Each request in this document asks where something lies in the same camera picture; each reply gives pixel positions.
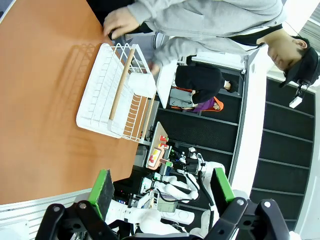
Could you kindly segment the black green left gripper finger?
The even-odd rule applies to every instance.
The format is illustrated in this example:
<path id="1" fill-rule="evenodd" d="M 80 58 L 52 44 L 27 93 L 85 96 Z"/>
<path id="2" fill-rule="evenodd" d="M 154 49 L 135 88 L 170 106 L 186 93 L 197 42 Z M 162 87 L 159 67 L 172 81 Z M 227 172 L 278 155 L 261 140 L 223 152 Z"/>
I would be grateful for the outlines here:
<path id="1" fill-rule="evenodd" d="M 72 240 L 85 233 L 92 240 L 119 240 L 106 224 L 106 215 L 114 195 L 110 170 L 100 170 L 87 200 L 69 207 L 49 205 L 44 213 L 35 240 Z"/>

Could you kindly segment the person's left forearm grey sleeve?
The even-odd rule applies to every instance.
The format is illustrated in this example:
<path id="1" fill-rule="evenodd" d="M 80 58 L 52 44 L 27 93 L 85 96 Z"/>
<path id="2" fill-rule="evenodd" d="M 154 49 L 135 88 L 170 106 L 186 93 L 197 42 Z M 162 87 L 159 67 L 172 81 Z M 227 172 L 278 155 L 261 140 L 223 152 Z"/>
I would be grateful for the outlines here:
<path id="1" fill-rule="evenodd" d="M 140 25 L 145 20 L 155 18 L 157 12 L 179 3 L 181 0 L 134 0 L 127 6 L 129 12 Z"/>

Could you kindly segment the person's right forearm grey sleeve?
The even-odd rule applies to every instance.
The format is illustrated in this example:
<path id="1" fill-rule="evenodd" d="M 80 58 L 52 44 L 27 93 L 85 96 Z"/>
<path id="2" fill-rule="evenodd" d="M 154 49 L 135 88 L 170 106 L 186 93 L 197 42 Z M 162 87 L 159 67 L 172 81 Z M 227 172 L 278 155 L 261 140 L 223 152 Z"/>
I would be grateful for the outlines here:
<path id="1" fill-rule="evenodd" d="M 199 42 L 185 37 L 174 37 L 154 52 L 152 62 L 163 67 L 181 57 L 194 56 L 201 50 L 203 50 L 203 46 Z"/>

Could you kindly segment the person's right hand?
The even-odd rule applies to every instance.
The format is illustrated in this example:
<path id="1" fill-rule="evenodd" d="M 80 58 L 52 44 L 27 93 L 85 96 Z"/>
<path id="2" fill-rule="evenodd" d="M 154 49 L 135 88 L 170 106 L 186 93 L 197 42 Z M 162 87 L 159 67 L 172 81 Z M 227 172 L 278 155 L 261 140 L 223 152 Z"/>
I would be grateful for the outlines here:
<path id="1" fill-rule="evenodd" d="M 155 64 L 155 63 L 153 63 L 153 62 L 151 62 L 151 61 L 148 63 L 148 68 L 149 68 L 151 74 L 152 74 L 154 77 L 159 74 L 160 69 L 161 69 L 157 64 Z"/>

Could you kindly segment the person's left hand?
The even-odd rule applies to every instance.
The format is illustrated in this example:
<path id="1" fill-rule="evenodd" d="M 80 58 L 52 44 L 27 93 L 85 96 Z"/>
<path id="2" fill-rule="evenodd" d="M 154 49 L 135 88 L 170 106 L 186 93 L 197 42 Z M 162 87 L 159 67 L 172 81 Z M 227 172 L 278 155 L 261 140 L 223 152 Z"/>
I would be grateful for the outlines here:
<path id="1" fill-rule="evenodd" d="M 114 40 L 124 34 L 134 31 L 140 26 L 136 18 L 131 14 L 128 7 L 121 7 L 110 12 L 103 22 L 103 35 L 111 34 Z"/>

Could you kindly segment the pink tray with toy food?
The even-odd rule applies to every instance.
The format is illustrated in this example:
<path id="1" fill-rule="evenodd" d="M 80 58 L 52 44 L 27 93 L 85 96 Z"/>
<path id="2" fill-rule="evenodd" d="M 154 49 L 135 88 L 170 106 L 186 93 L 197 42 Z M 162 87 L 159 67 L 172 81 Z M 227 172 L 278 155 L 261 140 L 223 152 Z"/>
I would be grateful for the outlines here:
<path id="1" fill-rule="evenodd" d="M 151 170 L 156 170 L 160 165 L 160 160 L 163 158 L 165 150 L 163 147 L 154 147 L 147 160 L 146 167 Z"/>

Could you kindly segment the pale side table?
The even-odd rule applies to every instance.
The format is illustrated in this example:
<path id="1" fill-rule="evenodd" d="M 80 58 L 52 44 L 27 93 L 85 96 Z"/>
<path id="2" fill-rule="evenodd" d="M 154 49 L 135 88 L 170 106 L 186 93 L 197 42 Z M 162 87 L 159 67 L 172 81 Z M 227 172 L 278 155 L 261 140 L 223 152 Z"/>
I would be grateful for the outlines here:
<path id="1" fill-rule="evenodd" d="M 158 121 L 157 124 L 156 124 L 156 127 L 155 127 L 155 130 L 153 132 L 153 138 L 152 138 L 152 141 L 151 141 L 151 145 L 150 145 L 150 149 L 149 149 L 149 153 L 147 155 L 147 159 L 146 159 L 146 163 L 145 163 L 145 166 L 147 164 L 147 161 L 148 161 L 148 158 L 151 154 L 151 151 L 154 149 L 154 148 L 163 148 L 163 147 L 160 147 L 160 143 L 164 143 L 164 144 L 167 144 L 167 142 L 164 142 L 164 141 L 160 141 L 160 135 L 163 135 L 163 136 L 167 136 L 168 137 L 168 134 L 166 133 L 166 131 L 164 130 L 162 124 Z"/>

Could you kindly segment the purple and orange jacket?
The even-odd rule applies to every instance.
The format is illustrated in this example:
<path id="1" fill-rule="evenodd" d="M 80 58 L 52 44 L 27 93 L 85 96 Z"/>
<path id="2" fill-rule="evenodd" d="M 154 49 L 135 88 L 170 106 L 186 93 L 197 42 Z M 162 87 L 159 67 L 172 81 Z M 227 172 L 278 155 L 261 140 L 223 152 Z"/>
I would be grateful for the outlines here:
<path id="1" fill-rule="evenodd" d="M 218 100 L 217 97 L 195 104 L 193 106 L 186 106 L 186 101 L 181 99 L 181 96 L 175 94 L 179 93 L 182 96 L 191 97 L 195 91 L 191 89 L 184 89 L 179 87 L 172 87 L 169 95 L 169 105 L 172 109 L 185 110 L 187 112 L 198 113 L 198 112 L 220 112 L 224 109 L 224 103 Z"/>

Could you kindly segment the seated person in black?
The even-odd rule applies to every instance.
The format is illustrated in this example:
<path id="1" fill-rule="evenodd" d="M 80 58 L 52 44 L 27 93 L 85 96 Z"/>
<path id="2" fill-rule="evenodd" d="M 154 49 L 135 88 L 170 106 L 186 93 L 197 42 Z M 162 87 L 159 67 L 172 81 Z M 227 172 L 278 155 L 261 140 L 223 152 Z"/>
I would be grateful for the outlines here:
<path id="1" fill-rule="evenodd" d="M 194 104 L 210 100 L 217 96 L 221 89 L 234 93 L 239 88 L 236 80 L 225 80 L 219 68 L 191 65 L 177 67 L 175 85 L 181 89 L 195 91 L 191 98 Z"/>

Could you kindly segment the black headset with white box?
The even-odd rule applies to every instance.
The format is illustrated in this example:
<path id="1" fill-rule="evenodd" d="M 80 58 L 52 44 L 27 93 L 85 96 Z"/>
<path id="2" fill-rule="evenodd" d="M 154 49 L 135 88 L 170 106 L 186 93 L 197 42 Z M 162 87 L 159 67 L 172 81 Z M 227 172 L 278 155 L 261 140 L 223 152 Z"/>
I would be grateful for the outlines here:
<path id="1" fill-rule="evenodd" d="M 311 82 L 306 79 L 300 79 L 297 81 L 297 84 L 298 84 L 298 87 L 297 87 L 295 96 L 293 100 L 289 103 L 289 107 L 292 109 L 295 109 L 299 104 L 302 103 L 304 98 L 302 87 L 306 87 L 306 89 L 308 89 L 308 87 L 311 85 Z"/>

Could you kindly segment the white two-compartment cutlery holder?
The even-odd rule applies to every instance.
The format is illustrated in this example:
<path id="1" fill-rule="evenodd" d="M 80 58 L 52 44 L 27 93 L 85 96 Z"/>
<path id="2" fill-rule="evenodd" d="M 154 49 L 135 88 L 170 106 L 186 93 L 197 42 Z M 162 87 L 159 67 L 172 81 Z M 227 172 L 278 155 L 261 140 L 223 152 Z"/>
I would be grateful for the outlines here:
<path id="1" fill-rule="evenodd" d="M 128 77 L 128 86 L 138 96 L 152 99 L 156 93 L 156 82 L 151 73 L 132 72 Z"/>

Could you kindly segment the white desk board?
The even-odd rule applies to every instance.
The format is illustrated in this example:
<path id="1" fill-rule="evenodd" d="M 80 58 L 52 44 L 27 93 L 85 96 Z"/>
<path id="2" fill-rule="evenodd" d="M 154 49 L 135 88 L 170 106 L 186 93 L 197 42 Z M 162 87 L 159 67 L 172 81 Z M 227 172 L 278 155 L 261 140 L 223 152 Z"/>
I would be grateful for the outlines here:
<path id="1" fill-rule="evenodd" d="M 158 74 L 156 82 L 156 90 L 162 107 L 165 109 L 168 104 L 172 83 L 175 79 L 175 73 L 177 70 L 177 61 L 173 60 L 169 64 L 164 65 Z"/>

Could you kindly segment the black cap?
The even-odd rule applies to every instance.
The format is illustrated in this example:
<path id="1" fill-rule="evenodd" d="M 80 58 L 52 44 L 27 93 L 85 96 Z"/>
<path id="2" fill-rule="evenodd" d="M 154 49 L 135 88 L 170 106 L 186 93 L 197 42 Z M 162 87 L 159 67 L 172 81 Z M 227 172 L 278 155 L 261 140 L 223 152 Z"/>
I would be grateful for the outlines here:
<path id="1" fill-rule="evenodd" d="M 310 47 L 297 63 L 285 72 L 285 81 L 279 84 L 280 88 L 294 82 L 300 86 L 311 86 L 320 76 L 320 56 Z"/>

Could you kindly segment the person's torso grey hoodie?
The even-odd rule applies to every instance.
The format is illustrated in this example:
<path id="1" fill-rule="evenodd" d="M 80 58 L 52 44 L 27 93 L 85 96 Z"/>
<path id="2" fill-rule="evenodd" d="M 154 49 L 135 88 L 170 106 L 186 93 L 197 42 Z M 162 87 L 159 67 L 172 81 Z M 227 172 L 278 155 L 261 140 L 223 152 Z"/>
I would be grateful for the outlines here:
<path id="1" fill-rule="evenodd" d="M 248 55 L 253 49 L 231 37 L 274 27 L 285 19 L 281 0 L 180 0 L 143 23 L 171 39 L 180 37 L 200 43 L 203 50 L 198 53 Z"/>

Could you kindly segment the grey aluminium table edge rail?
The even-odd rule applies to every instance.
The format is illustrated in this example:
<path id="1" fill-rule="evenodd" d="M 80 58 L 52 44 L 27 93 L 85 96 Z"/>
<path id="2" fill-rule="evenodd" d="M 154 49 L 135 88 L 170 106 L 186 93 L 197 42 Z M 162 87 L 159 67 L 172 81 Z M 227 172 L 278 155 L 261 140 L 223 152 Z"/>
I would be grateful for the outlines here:
<path id="1" fill-rule="evenodd" d="M 22 223 L 23 239 L 35 240 L 38 229 L 46 209 L 51 204 L 62 204 L 66 208 L 71 206 L 79 195 L 87 195 L 91 189 L 83 189 L 75 192 L 54 195 L 34 200 L 22 201 L 17 203 L 0 204 L 0 228 L 8 226 L 14 229 L 13 224 Z"/>

